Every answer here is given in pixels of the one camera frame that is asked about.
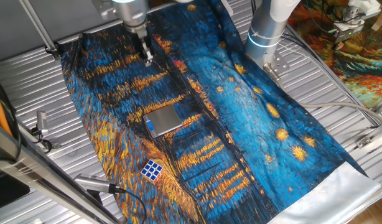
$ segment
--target metal slats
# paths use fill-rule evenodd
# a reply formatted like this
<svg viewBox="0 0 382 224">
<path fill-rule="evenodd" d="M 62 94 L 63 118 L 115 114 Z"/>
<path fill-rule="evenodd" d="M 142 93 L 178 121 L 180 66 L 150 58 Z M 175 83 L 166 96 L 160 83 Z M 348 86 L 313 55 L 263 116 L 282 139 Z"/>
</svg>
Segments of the metal slats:
<svg viewBox="0 0 382 224">
<path fill-rule="evenodd" d="M 241 39 L 246 40 L 252 18 L 250 1 L 232 0 L 228 3 L 234 10 L 232 19 Z M 281 41 L 281 44 L 303 54 L 286 40 Z M 290 65 L 290 70 L 280 76 L 286 91 L 295 100 L 303 103 L 352 101 L 331 80 L 331 74 L 292 50 L 279 46 L 278 52 Z M 18 110 L 18 118 L 29 128 L 36 124 L 37 110 L 47 112 L 49 135 L 46 138 L 55 139 L 61 144 L 60 149 L 49 154 L 55 163 L 71 177 L 79 173 L 104 176 L 68 94 L 59 62 L 54 62 L 44 49 L 33 50 L 1 62 L 0 81 Z M 327 128 L 371 178 L 382 182 L 382 143 L 364 150 L 358 149 L 355 144 L 357 139 L 372 131 L 372 124 L 359 111 L 339 106 L 308 111 Z M 109 211 L 118 218 L 122 217 L 112 195 L 101 194 L 101 198 Z M 0 209 L 0 223 L 26 223 L 36 218 L 48 224 L 75 223 L 81 220 L 78 215 L 34 190 Z"/>
</svg>

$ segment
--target black cable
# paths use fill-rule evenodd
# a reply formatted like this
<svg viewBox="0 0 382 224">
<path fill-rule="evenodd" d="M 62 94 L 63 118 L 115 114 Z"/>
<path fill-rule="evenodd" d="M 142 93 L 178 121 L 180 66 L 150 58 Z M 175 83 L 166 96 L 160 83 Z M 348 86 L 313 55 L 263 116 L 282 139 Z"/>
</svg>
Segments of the black cable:
<svg viewBox="0 0 382 224">
<path fill-rule="evenodd" d="M 285 38 L 287 40 L 290 39 L 290 41 L 296 43 L 296 44 L 299 44 L 301 47 L 305 48 L 305 49 L 308 49 L 309 52 L 312 52 L 309 48 L 308 48 L 308 45 L 303 43 L 301 40 L 299 40 L 297 37 L 293 36 L 293 35 L 290 35 L 290 34 L 282 34 L 282 38 Z"/>
<path fill-rule="evenodd" d="M 311 12 L 310 12 L 310 6 L 309 6 L 309 0 L 306 0 L 306 6 L 307 6 L 307 12 L 309 12 L 309 15 L 310 15 L 310 18 L 311 20 L 313 21 L 313 23 L 322 31 L 324 31 L 325 33 L 329 34 L 329 31 L 325 30 L 324 28 L 320 27 L 320 25 L 318 25 L 318 23 L 315 21 L 315 19 L 313 18 Z"/>
<path fill-rule="evenodd" d="M 4 158 L 4 157 L 1 157 L 0 158 L 0 161 L 6 161 L 10 164 L 15 164 L 17 161 L 15 161 L 14 159 L 10 159 L 10 158 Z"/>
<path fill-rule="evenodd" d="M 144 208 L 144 219 L 141 222 L 141 224 L 144 224 L 147 218 L 147 209 L 146 209 L 146 205 L 144 204 L 144 202 L 142 202 L 141 198 L 139 198 L 137 195 L 133 194 L 132 192 L 128 192 L 127 190 L 124 190 L 124 189 L 118 189 L 118 190 L 119 190 L 118 193 L 129 194 L 129 195 L 132 195 L 135 199 L 139 200 L 142 207 Z"/>
<path fill-rule="evenodd" d="M 42 141 L 42 138 L 43 138 L 43 135 L 40 134 L 38 140 L 36 142 L 32 142 L 32 143 L 37 144 L 37 143 Z"/>
<path fill-rule="evenodd" d="M 325 16 L 327 17 L 327 19 L 328 19 L 330 22 L 333 22 L 333 23 L 336 23 L 336 24 L 347 23 L 347 22 L 350 22 L 350 21 L 352 21 L 352 20 L 354 20 L 354 19 L 357 19 L 357 18 L 359 18 L 359 17 L 362 16 L 362 14 L 361 14 L 361 15 L 359 15 L 359 16 L 353 17 L 353 18 L 348 19 L 348 20 L 346 20 L 346 21 L 333 21 L 333 20 L 331 20 L 331 18 L 329 18 L 329 15 L 327 14 L 327 11 L 326 11 L 325 8 L 324 8 L 324 5 L 325 5 L 325 4 L 326 4 L 328 7 L 332 7 L 332 6 L 331 6 L 330 4 L 328 4 L 326 1 L 322 1 L 322 11 L 324 12 Z M 337 20 L 343 20 L 343 18 L 342 18 L 342 19 L 339 19 L 339 18 L 336 16 L 336 13 L 333 11 L 333 9 L 332 9 L 332 14 L 333 14 L 333 16 L 334 16 Z"/>
<path fill-rule="evenodd" d="M 251 6 L 252 6 L 252 16 L 253 16 L 253 14 L 254 14 L 254 12 L 256 11 L 256 3 L 255 3 L 255 1 L 254 0 L 251 0 Z"/>
<path fill-rule="evenodd" d="M 323 20 L 323 18 L 324 18 L 324 4 L 323 4 L 323 2 L 324 2 L 324 0 L 321 0 L 321 8 L 322 8 L 322 10 L 321 10 L 321 26 L 324 23 L 324 20 Z"/>
<path fill-rule="evenodd" d="M 52 151 L 53 145 L 52 145 L 52 143 L 50 141 L 48 141 L 46 139 L 42 139 L 42 141 L 44 143 L 46 143 L 46 145 L 47 145 L 47 152 L 44 152 L 44 154 L 48 154 L 49 152 Z"/>
</svg>

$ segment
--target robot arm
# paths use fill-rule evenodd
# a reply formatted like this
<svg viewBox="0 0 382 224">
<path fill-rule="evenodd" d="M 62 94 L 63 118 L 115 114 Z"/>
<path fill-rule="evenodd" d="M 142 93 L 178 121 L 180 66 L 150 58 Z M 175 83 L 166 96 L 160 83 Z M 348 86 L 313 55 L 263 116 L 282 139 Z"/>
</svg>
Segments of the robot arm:
<svg viewBox="0 0 382 224">
<path fill-rule="evenodd" d="M 274 64 L 277 44 L 286 23 L 300 0 L 261 0 L 257 2 L 246 40 L 246 53 L 264 69 Z"/>
<path fill-rule="evenodd" d="M 377 0 L 350 0 L 348 7 L 343 10 L 343 22 L 337 21 L 334 25 L 337 30 L 335 43 L 350 39 L 358 35 L 364 26 L 365 19 L 380 13 L 380 4 Z"/>
<path fill-rule="evenodd" d="M 146 60 L 146 66 L 149 66 L 153 59 L 150 50 L 150 37 L 147 32 L 147 14 L 149 12 L 147 0 L 92 0 L 101 18 L 108 19 L 108 13 L 112 11 L 115 16 L 120 18 L 126 29 L 136 34 L 138 40 L 135 41 L 139 46 Z M 188 3 L 192 0 L 176 0 L 179 3 Z"/>
</svg>

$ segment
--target colorful fabric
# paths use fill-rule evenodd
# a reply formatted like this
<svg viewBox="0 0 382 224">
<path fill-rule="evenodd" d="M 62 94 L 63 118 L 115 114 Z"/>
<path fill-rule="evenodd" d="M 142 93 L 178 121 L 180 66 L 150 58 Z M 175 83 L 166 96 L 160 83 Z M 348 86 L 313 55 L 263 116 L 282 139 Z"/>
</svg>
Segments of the colorful fabric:
<svg viewBox="0 0 382 224">
<path fill-rule="evenodd" d="M 220 1 L 149 16 L 154 61 L 122 25 L 62 46 L 68 90 L 107 177 L 140 196 L 146 223 L 267 223 L 345 161 L 357 163 L 245 54 Z M 151 138 L 142 116 L 174 105 L 183 126 Z M 152 159 L 156 185 L 142 178 Z M 129 223 L 140 204 L 117 195 Z"/>
<path fill-rule="evenodd" d="M 337 17 L 348 5 L 348 1 L 327 1 Z M 322 1 L 309 1 L 310 13 L 315 21 L 326 30 L 333 29 L 325 15 L 321 15 Z M 382 100 L 382 26 L 378 31 L 371 29 L 378 16 L 365 21 L 363 32 L 344 42 L 344 47 L 335 50 L 335 38 L 323 33 L 311 20 L 305 1 L 300 3 L 288 23 L 310 45 L 329 68 L 346 84 L 354 95 L 367 107 L 374 108 Z"/>
</svg>

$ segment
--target metal rod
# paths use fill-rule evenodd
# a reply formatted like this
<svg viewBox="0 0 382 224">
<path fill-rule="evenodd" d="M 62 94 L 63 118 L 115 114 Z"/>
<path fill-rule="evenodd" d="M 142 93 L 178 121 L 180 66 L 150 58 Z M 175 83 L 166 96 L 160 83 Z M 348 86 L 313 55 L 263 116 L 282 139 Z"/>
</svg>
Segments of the metal rod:
<svg viewBox="0 0 382 224">
<path fill-rule="evenodd" d="M 53 40 L 49 36 L 49 33 L 47 33 L 47 30 L 44 28 L 42 21 L 40 21 L 29 0 L 19 0 L 19 2 L 21 3 L 22 7 L 25 9 L 25 12 L 29 16 L 29 19 L 32 21 L 35 28 L 37 29 L 37 32 L 42 37 L 45 45 L 47 46 L 47 50 L 56 51 L 57 49 L 55 48 Z"/>
<path fill-rule="evenodd" d="M 106 223 L 119 223 L 112 213 L 88 195 L 54 162 L 45 155 L 35 152 L 31 146 L 32 143 L 29 142 L 28 147 L 22 146 L 19 162 L 15 166 L 0 161 L 0 169 L 92 223 L 101 223 L 98 219 Z M 16 140 L 0 127 L 0 157 L 14 159 L 16 154 Z M 49 185 L 43 184 L 44 182 L 59 189 L 70 198 Z"/>
<path fill-rule="evenodd" d="M 158 10 L 161 10 L 161 9 L 164 9 L 166 7 L 170 7 L 170 6 L 174 6 L 174 5 L 177 5 L 178 2 L 172 2 L 172 3 L 166 3 L 166 4 L 162 4 L 160 6 L 157 6 L 157 7 L 153 7 L 152 9 L 150 9 L 148 11 L 148 14 L 152 13 L 152 12 L 155 12 L 155 11 L 158 11 Z"/>
</svg>

